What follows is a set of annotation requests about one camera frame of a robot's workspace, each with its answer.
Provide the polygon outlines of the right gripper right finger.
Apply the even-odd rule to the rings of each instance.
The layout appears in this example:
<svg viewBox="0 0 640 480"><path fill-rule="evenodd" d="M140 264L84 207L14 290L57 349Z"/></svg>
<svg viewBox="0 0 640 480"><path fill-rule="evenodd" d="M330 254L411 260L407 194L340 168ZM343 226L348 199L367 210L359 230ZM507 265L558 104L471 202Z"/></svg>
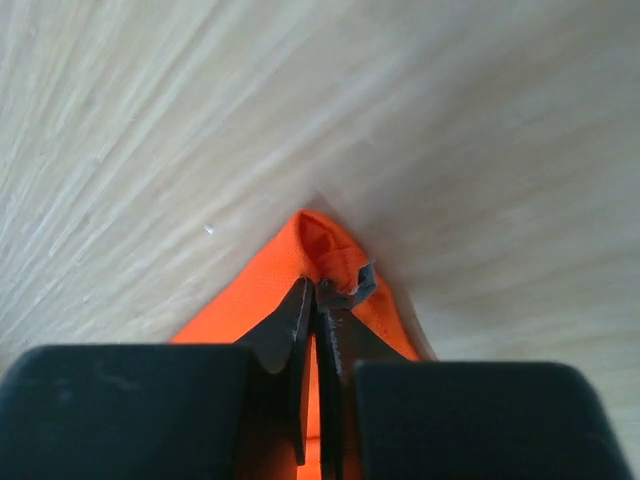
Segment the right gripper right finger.
<svg viewBox="0 0 640 480"><path fill-rule="evenodd" d="M600 398L554 362L415 362L353 310L377 289L324 279L315 320L326 479L628 479Z"/></svg>

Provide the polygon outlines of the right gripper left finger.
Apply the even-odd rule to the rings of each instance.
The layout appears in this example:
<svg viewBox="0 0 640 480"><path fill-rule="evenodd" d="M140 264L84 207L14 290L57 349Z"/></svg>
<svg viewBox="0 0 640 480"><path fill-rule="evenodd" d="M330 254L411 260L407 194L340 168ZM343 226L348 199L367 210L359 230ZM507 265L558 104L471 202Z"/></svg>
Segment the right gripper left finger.
<svg viewBox="0 0 640 480"><path fill-rule="evenodd" d="M313 286L231 344L51 345L1 383L5 479L293 479Z"/></svg>

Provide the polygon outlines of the orange t shirt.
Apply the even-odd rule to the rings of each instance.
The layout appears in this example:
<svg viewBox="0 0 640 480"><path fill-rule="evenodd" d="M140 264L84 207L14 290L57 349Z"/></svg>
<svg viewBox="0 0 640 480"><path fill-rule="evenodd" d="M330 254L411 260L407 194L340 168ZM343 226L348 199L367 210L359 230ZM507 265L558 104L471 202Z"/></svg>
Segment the orange t shirt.
<svg viewBox="0 0 640 480"><path fill-rule="evenodd" d="M314 210L299 210L170 343L232 343L271 314L298 278L330 279L339 291L351 293L359 269L367 263L367 252L338 222ZM376 291L355 308L355 316L402 356L418 361L391 289L380 274L376 282ZM315 341L311 347L306 463L298 467L297 479L321 479Z"/></svg>

